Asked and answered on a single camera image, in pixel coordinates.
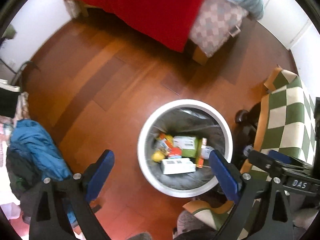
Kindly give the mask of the white carton box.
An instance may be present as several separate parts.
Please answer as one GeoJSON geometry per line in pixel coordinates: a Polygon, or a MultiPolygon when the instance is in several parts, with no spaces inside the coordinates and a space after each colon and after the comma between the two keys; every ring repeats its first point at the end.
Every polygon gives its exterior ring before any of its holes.
{"type": "Polygon", "coordinates": [[[196,164],[189,158],[163,159],[161,169],[164,175],[184,174],[196,171],[196,164]]]}

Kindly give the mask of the green cardboard box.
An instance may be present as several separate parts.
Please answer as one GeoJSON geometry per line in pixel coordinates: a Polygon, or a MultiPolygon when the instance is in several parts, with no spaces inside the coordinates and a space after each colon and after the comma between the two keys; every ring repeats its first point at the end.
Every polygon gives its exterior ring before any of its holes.
{"type": "Polygon", "coordinates": [[[174,147],[181,149],[181,156],[186,158],[195,158],[199,138],[195,136],[175,136],[173,137],[174,147]]]}

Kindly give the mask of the yellow snack wrapper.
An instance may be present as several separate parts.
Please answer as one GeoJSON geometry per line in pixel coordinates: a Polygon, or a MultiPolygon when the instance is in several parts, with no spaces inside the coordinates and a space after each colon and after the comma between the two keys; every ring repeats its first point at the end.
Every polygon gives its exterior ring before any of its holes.
{"type": "Polygon", "coordinates": [[[166,155],[162,151],[155,151],[151,156],[152,161],[156,163],[160,163],[165,158],[166,158],[166,155]]]}

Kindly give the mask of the blue white milk carton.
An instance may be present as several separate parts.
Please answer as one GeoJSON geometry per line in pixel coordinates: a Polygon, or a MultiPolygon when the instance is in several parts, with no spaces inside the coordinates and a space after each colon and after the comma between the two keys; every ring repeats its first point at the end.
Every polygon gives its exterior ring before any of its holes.
{"type": "Polygon", "coordinates": [[[212,146],[207,145],[207,138],[201,138],[198,143],[195,164],[197,168],[203,168],[205,160],[209,159],[210,153],[214,150],[212,146]]]}

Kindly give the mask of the orange fries snack bag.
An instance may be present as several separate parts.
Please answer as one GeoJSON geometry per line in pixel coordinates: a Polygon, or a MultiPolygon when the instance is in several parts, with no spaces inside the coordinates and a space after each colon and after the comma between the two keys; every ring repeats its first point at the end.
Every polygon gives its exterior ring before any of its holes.
{"type": "Polygon", "coordinates": [[[155,151],[162,151],[166,155],[165,159],[182,158],[181,149],[174,147],[173,137],[168,134],[161,133],[156,138],[155,151]]]}

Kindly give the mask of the white round trash bin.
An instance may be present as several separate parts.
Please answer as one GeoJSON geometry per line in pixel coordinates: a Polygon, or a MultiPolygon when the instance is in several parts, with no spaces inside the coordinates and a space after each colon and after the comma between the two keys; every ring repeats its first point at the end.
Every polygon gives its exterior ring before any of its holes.
{"type": "Polygon", "coordinates": [[[183,99],[150,115],[138,138],[137,158],[151,186],[168,196],[189,198],[218,184],[209,165],[211,150],[231,161],[233,139],[226,120],[204,102],[183,99]]]}

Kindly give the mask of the green white checkered tablecloth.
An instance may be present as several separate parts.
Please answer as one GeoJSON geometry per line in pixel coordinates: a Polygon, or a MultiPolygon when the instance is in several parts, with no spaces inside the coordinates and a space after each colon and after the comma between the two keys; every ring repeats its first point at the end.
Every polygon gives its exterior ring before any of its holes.
{"type": "MultiPolygon", "coordinates": [[[[300,77],[277,67],[265,81],[268,93],[261,99],[259,111],[242,111],[237,121],[255,125],[253,150],[271,154],[272,150],[293,157],[310,166],[311,176],[319,180],[319,99],[313,99],[300,77]]],[[[271,181],[269,174],[247,160],[241,174],[271,181]]],[[[319,239],[319,195],[305,196],[284,190],[293,221],[293,239],[319,239]]],[[[255,200],[250,218],[238,239],[247,239],[252,224],[260,213],[261,200],[255,200]]],[[[193,200],[185,204],[189,216],[181,239],[215,239],[218,230],[230,215],[234,202],[218,208],[193,200]]]]}

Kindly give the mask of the blue jacket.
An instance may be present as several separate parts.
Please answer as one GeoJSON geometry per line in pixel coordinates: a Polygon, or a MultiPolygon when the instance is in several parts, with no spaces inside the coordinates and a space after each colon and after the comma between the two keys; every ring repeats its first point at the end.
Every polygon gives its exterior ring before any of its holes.
{"type": "Polygon", "coordinates": [[[19,159],[37,168],[42,178],[62,181],[72,176],[50,134],[31,119],[17,122],[10,137],[7,157],[19,159]]]}

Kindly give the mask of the white door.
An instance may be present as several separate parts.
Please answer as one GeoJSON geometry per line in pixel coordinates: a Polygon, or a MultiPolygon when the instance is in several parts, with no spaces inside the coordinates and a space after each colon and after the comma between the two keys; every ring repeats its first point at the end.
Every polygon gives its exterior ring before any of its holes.
{"type": "Polygon", "coordinates": [[[286,49],[300,41],[319,44],[319,33],[295,0],[263,0],[264,15],[258,22],[286,49]]]}

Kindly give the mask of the checkered pink grey mattress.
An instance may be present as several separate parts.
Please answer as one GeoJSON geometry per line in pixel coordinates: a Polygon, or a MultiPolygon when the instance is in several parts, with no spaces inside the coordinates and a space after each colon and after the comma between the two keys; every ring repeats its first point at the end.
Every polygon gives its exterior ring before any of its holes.
{"type": "Polygon", "coordinates": [[[227,0],[204,0],[189,39],[210,58],[230,37],[240,33],[247,15],[247,10],[227,0]]]}

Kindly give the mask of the red bed sheet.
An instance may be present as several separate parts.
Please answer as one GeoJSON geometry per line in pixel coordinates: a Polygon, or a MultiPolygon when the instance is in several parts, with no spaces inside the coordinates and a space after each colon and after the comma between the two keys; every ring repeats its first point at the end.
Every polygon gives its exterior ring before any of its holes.
{"type": "Polygon", "coordinates": [[[76,0],[115,14],[131,28],[182,52],[204,0],[76,0]]]}

